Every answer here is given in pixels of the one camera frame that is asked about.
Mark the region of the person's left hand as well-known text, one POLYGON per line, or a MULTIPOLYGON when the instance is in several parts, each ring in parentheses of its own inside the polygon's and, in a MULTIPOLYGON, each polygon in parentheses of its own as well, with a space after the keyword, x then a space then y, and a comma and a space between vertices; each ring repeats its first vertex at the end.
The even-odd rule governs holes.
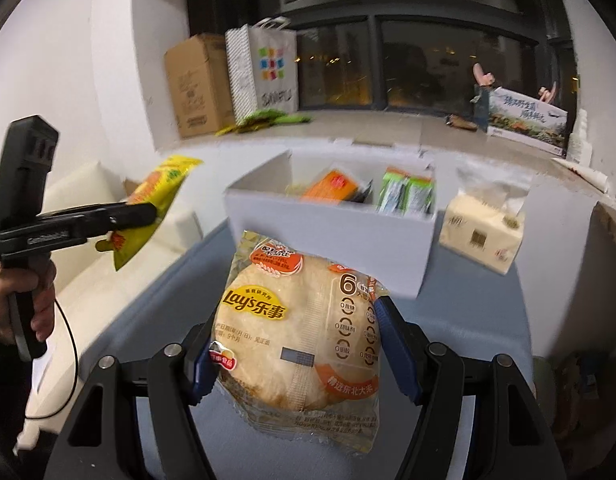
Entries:
POLYGON ((54 330, 56 267, 51 260, 41 258, 30 269, 5 269, 0 264, 0 342, 15 344, 10 322, 8 297, 14 292, 31 292, 34 316, 30 326, 38 341, 46 341, 54 330))

